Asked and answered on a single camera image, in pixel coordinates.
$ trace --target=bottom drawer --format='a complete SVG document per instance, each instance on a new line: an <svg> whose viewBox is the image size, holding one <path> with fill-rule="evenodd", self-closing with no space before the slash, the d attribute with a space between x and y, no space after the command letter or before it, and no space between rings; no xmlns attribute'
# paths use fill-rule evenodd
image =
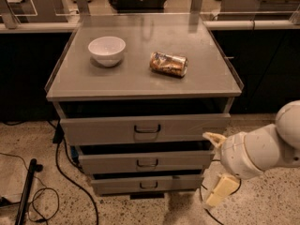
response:
<svg viewBox="0 0 300 225"><path fill-rule="evenodd" d="M139 177L124 177L126 173L122 173L123 177L120 178L116 176L103 178L103 175L94 175L92 186L97 195L191 190L201 186L203 176L200 173L201 171L186 171L186 174L149 172L148 176L144 177L141 173Z"/></svg>

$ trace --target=black pole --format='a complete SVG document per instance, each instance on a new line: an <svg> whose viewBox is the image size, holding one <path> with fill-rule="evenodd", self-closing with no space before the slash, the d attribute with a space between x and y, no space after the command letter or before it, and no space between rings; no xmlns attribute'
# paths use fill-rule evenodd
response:
<svg viewBox="0 0 300 225"><path fill-rule="evenodd" d="M29 194L30 194L30 189L31 189L32 181L34 179L34 173L36 170L37 170L37 160L35 158L33 158L30 161L24 189L22 191L22 197L21 197L20 206L19 206L15 225L23 224L23 220L24 220L24 216L25 216L26 208L27 208L27 203L28 203L28 198L29 198Z"/></svg>

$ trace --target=soda can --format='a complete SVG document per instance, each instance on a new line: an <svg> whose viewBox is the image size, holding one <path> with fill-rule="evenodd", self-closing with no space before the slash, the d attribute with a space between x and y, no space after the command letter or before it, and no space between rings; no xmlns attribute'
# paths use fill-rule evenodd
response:
<svg viewBox="0 0 300 225"><path fill-rule="evenodd" d="M184 56L172 56L162 52L152 52L150 68L154 71L183 78L188 69L188 59Z"/></svg>

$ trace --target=top drawer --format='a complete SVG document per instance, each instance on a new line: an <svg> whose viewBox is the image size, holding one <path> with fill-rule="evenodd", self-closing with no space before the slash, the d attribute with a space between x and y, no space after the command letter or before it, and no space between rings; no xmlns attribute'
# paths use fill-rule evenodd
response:
<svg viewBox="0 0 300 225"><path fill-rule="evenodd" d="M205 131L222 132L230 116L190 114L62 119L71 145L200 141Z"/></svg>

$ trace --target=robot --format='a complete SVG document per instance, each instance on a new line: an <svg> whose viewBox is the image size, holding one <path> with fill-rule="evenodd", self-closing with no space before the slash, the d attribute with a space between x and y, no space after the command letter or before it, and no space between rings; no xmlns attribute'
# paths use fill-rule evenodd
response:
<svg viewBox="0 0 300 225"><path fill-rule="evenodd" d="M300 100L282 107L275 124L228 138L210 132L203 136L216 147L229 173L222 175L206 201L215 206L238 187L240 179L260 176L276 167L300 167Z"/></svg>

